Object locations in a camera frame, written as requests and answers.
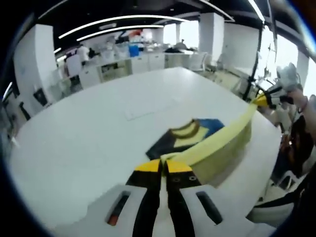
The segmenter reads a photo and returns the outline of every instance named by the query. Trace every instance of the folded shirt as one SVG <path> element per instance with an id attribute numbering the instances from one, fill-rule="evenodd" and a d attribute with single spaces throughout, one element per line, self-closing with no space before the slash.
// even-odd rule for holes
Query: folded shirt
<path id="1" fill-rule="evenodd" d="M 169 129 L 146 152 L 150 160 L 162 155 L 183 152 L 223 128 L 218 119 L 193 119 L 180 128 Z"/>

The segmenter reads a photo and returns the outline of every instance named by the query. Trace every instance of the person in white shirt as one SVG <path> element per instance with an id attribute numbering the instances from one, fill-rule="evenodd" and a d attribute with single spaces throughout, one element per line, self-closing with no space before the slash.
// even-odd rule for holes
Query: person in white shirt
<path id="1" fill-rule="evenodd" d="M 89 49 L 83 44 L 80 44 L 80 47 L 77 49 L 77 54 L 80 57 L 81 64 L 84 66 L 87 61 L 89 61 Z"/>
<path id="2" fill-rule="evenodd" d="M 179 50 L 188 49 L 187 46 L 183 42 L 184 42 L 184 39 L 182 39 L 181 42 L 177 43 L 174 47 L 179 49 Z"/>

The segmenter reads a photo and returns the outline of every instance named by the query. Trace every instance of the white pillar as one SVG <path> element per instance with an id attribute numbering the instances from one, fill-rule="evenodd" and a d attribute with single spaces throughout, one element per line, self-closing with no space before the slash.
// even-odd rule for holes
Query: white pillar
<path id="1" fill-rule="evenodd" d="M 199 50 L 208 52 L 212 61 L 222 54 L 224 42 L 224 18 L 216 13 L 204 13 L 199 23 Z"/>
<path id="2" fill-rule="evenodd" d="M 180 42 L 180 24 L 176 24 L 176 42 Z"/>
<path id="3" fill-rule="evenodd" d="M 50 86 L 54 83 L 53 71 L 57 69 L 53 27 L 36 24 L 18 43 L 14 52 L 16 82 L 24 108 L 30 116 L 43 110 L 33 94 L 40 88 L 49 103 L 54 102 Z"/>
<path id="4" fill-rule="evenodd" d="M 153 40 L 157 43 L 163 43 L 163 28 L 153 30 Z"/>

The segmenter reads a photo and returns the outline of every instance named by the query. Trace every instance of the white counter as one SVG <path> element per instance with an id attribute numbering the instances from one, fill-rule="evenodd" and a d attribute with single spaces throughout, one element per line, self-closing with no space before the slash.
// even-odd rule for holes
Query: white counter
<path id="1" fill-rule="evenodd" d="M 87 206 L 135 166 L 170 127 L 191 118 L 229 124 L 247 104 L 183 68 L 116 79 L 78 92 L 28 121 L 9 170 L 27 206 L 48 228 L 72 223 Z M 279 131 L 256 112 L 241 163 L 219 186 L 243 215 L 263 191 L 274 167 Z"/>

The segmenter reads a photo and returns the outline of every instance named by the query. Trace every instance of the yellow cloth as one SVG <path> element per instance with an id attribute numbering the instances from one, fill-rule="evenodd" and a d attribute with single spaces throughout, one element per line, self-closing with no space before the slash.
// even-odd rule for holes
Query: yellow cloth
<path id="1" fill-rule="evenodd" d="M 251 119 L 256 109 L 257 105 L 250 104 L 247 111 L 235 122 L 186 151 L 169 157 L 189 165 L 202 184 L 209 183 L 229 165 L 236 151 L 250 140 Z"/>

